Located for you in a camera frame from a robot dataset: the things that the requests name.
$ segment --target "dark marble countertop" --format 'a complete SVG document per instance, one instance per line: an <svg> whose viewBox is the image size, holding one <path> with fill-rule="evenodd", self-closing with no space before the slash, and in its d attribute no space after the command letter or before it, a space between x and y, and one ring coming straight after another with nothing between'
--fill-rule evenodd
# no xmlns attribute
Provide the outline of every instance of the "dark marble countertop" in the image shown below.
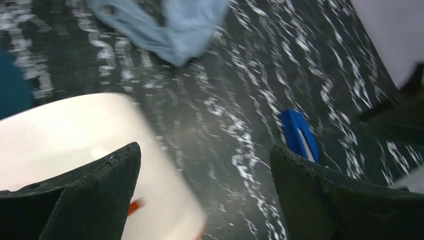
<svg viewBox="0 0 424 240"><path fill-rule="evenodd" d="M141 4L160 15L160 1ZM132 96L209 215L203 240L287 238L269 166L283 109L304 111L322 164L350 177L389 185L423 164L416 146L358 134L358 113L396 88L348 0L235 0L207 54L183 68L81 0L0 3L0 44L43 103Z"/></svg>

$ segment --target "blue object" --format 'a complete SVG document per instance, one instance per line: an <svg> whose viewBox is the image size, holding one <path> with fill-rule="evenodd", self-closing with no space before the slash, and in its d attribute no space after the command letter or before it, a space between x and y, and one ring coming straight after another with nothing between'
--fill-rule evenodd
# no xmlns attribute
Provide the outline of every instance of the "blue object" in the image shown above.
<svg viewBox="0 0 424 240"><path fill-rule="evenodd" d="M287 109L280 114L280 119L288 149L319 164L320 149L303 114L294 109Z"/></svg>
<svg viewBox="0 0 424 240"><path fill-rule="evenodd" d="M0 47L0 120L34 106L31 88L13 62L14 57Z"/></svg>
<svg viewBox="0 0 424 240"><path fill-rule="evenodd" d="M88 7L100 21L139 48L182 67L191 58L204 54L229 3L230 0L163 0L164 26L133 0L89 0ZM107 8L112 8L111 14L105 11Z"/></svg>

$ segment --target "white wall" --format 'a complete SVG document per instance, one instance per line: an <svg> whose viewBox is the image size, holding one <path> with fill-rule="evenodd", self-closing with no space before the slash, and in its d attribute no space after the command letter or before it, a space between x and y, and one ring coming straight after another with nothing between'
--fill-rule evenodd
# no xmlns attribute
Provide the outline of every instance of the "white wall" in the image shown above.
<svg viewBox="0 0 424 240"><path fill-rule="evenodd" d="M424 61L424 0L350 0L394 84Z"/></svg>

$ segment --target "marble surface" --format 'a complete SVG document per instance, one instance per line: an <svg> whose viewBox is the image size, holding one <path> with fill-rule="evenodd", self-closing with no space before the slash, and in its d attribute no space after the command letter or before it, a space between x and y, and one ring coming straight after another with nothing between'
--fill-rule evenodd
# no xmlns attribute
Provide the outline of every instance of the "marble surface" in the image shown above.
<svg viewBox="0 0 424 240"><path fill-rule="evenodd" d="M160 17L160 1L140 4ZM203 240L287 239L269 166L279 111L302 109L322 164L390 185L417 146L358 133L358 113L396 88L348 0L234 0L204 57L175 68L98 22L81 0L0 3L0 44L41 103L120 92L200 199Z"/></svg>

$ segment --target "white container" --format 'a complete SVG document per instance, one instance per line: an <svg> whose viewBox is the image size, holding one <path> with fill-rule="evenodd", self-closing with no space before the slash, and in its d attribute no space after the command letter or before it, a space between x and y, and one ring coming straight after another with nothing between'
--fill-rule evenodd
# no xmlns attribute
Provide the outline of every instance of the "white container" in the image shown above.
<svg viewBox="0 0 424 240"><path fill-rule="evenodd" d="M98 93L72 97L0 120L0 191L16 191L95 161L128 143L141 148L123 240L197 240L206 216L161 150L130 97Z"/></svg>

